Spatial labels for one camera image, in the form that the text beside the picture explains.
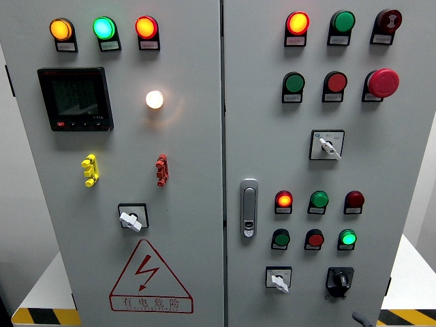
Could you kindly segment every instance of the warning sign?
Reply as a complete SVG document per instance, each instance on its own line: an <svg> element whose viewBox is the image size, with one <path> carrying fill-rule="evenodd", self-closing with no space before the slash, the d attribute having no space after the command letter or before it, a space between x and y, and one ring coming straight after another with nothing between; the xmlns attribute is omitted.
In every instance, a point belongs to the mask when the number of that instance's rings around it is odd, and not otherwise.
<svg viewBox="0 0 436 327"><path fill-rule="evenodd" d="M148 240L140 240L109 295L113 311L193 313L193 299Z"/></svg>

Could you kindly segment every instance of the gray metal panel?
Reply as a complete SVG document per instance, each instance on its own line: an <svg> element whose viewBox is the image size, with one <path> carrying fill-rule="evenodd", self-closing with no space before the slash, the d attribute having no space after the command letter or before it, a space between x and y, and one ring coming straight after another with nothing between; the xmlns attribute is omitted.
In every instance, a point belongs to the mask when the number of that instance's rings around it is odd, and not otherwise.
<svg viewBox="0 0 436 327"><path fill-rule="evenodd" d="M117 24L122 51L99 51L92 24L102 15ZM138 50L134 23L143 15L159 24L158 53ZM48 26L58 17L74 23L77 54L55 51ZM219 28L212 0L1 2L1 43L84 326L223 325ZM106 70L114 131L51 132L37 69L90 66ZM158 112L144 103L154 89L165 97ZM89 153L100 169L90 189L80 166ZM164 188L160 153L170 171ZM147 203L149 229L121 229L123 202ZM109 293L141 238L192 295L193 314L111 311Z"/></svg>
<svg viewBox="0 0 436 327"><path fill-rule="evenodd" d="M392 46L370 46L377 14L398 9L403 24ZM248 1L224 8L228 205L229 326L356 326L357 310L375 323L435 113L434 1ZM305 48L283 48L285 21L297 10L311 18ZM337 10L356 15L350 46L327 47ZM399 73L398 91L380 104L361 103L372 70ZM323 104L328 72L348 77L344 102ZM301 104L281 103L283 77L306 80ZM342 160L309 161L312 129L344 129ZM239 233L239 185L259 182L257 235ZM290 216L274 215L274 196L294 196ZM363 214L344 216L343 201L361 191ZM310 195L328 193L324 216L308 215ZM287 251L270 249L277 228L292 238ZM321 251L304 251L306 233L319 228ZM356 249L337 251L338 234L356 231ZM266 266L292 266L288 295L264 286ZM328 267L354 268L346 299L325 299Z"/></svg>

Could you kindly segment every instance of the white switch knob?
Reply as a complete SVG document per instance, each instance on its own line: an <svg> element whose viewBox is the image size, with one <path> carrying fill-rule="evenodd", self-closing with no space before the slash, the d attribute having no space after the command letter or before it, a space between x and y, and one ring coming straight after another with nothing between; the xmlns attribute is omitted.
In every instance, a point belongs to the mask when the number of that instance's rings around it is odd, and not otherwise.
<svg viewBox="0 0 436 327"><path fill-rule="evenodd" d="M283 293L289 293L289 289L287 288L287 285L285 284L285 282L283 281L283 278L281 277L276 277L276 276L271 276L272 279L272 283L274 284L274 286L282 291Z"/></svg>
<svg viewBox="0 0 436 327"><path fill-rule="evenodd" d="M127 227L135 232L139 232L142 227L142 224L137 219L134 215L128 215L127 213L122 213L120 216L120 221L125 222Z"/></svg>
<svg viewBox="0 0 436 327"><path fill-rule="evenodd" d="M338 154L338 151L331 145L329 142L326 142L325 139L320 138L322 148L329 154L332 155L336 160L341 160L341 156Z"/></svg>

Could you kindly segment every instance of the digital power meter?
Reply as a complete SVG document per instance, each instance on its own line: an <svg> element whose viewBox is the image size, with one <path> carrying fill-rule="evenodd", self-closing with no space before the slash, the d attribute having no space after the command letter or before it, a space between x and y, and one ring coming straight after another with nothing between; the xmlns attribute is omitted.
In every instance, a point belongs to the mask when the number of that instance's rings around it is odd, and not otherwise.
<svg viewBox="0 0 436 327"><path fill-rule="evenodd" d="M103 67L42 68L37 72L53 131L114 128Z"/></svg>

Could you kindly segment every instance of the illuminated indicator light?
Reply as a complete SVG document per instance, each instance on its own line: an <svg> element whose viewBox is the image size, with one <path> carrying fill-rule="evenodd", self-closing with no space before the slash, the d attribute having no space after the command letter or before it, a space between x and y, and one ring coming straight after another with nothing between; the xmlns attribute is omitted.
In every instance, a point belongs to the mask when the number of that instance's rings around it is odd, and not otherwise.
<svg viewBox="0 0 436 327"><path fill-rule="evenodd" d="M332 92L341 92L347 86L347 78L342 73L335 73L328 79L327 86Z"/></svg>
<svg viewBox="0 0 436 327"><path fill-rule="evenodd" d="M345 245L353 245L357 241L357 236L353 230L343 230L339 235L339 240Z"/></svg>
<svg viewBox="0 0 436 327"><path fill-rule="evenodd" d="M109 17L94 20L93 29L96 36L102 40L109 40L115 34L115 24Z"/></svg>
<svg viewBox="0 0 436 327"><path fill-rule="evenodd" d="M400 77L389 68L374 72L368 79L368 90L375 97L385 98L395 93L400 85Z"/></svg>
<svg viewBox="0 0 436 327"><path fill-rule="evenodd" d="M320 245L322 245L322 243L324 243L324 237L322 235L312 235L309 238L309 244L312 247L319 247Z"/></svg>
<svg viewBox="0 0 436 327"><path fill-rule="evenodd" d="M294 35L302 35L309 28L309 16L305 12L293 12L287 19L287 29Z"/></svg>
<svg viewBox="0 0 436 327"><path fill-rule="evenodd" d="M135 29L142 39L151 39L157 33L156 20L150 16L139 17L135 23Z"/></svg>
<svg viewBox="0 0 436 327"><path fill-rule="evenodd" d="M304 78L299 74L293 74L286 80L286 88L289 92L299 92L305 85Z"/></svg>
<svg viewBox="0 0 436 327"><path fill-rule="evenodd" d="M145 97L147 106L152 109L159 109L164 104L164 97L159 91L151 91Z"/></svg>
<svg viewBox="0 0 436 327"><path fill-rule="evenodd" d="M50 23L50 33L58 41L66 41L73 34L71 23L64 18L56 18Z"/></svg>
<svg viewBox="0 0 436 327"><path fill-rule="evenodd" d="M333 20L333 26L335 29L342 33L350 31L355 23L356 18L352 12L339 12L335 15Z"/></svg>
<svg viewBox="0 0 436 327"><path fill-rule="evenodd" d="M275 237L274 241L275 241L275 244L277 244L278 246L284 247L285 245L289 244L291 239L290 239L289 235L280 234L280 235Z"/></svg>
<svg viewBox="0 0 436 327"><path fill-rule="evenodd" d="M403 17L398 10L383 10L375 19L375 22L384 33L394 33L403 21Z"/></svg>
<svg viewBox="0 0 436 327"><path fill-rule="evenodd" d="M328 196L324 191L317 191L311 196L311 202L317 208L324 208L328 204Z"/></svg>
<svg viewBox="0 0 436 327"><path fill-rule="evenodd" d="M289 207L292 204L293 198L292 194L288 191L280 191L275 196L276 203L282 208Z"/></svg>

